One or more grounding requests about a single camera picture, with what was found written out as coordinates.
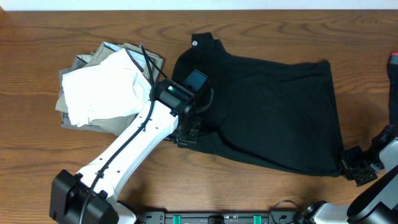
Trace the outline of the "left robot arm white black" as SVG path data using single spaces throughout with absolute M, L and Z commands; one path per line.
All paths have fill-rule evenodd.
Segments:
M 62 170 L 53 180 L 49 216 L 57 223 L 135 223 L 136 214 L 118 197 L 130 176 L 162 140 L 196 144 L 197 101 L 210 90 L 206 81 L 158 82 L 152 99 L 96 159 L 76 174 Z

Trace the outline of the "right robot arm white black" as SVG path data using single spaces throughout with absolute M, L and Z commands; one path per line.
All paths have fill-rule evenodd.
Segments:
M 359 146 L 341 153 L 340 164 L 348 180 L 358 187 L 374 182 L 350 205 L 314 203 L 294 221 L 307 224 L 397 223 L 397 126 L 387 125 L 367 151 Z

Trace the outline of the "black t-shirt with logo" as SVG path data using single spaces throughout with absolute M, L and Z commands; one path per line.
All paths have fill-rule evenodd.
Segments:
M 303 175 L 337 177 L 343 150 L 330 63 L 284 64 L 228 53 L 210 33 L 172 74 L 180 83 L 198 70 L 209 92 L 198 102 L 198 141 L 189 149 Z

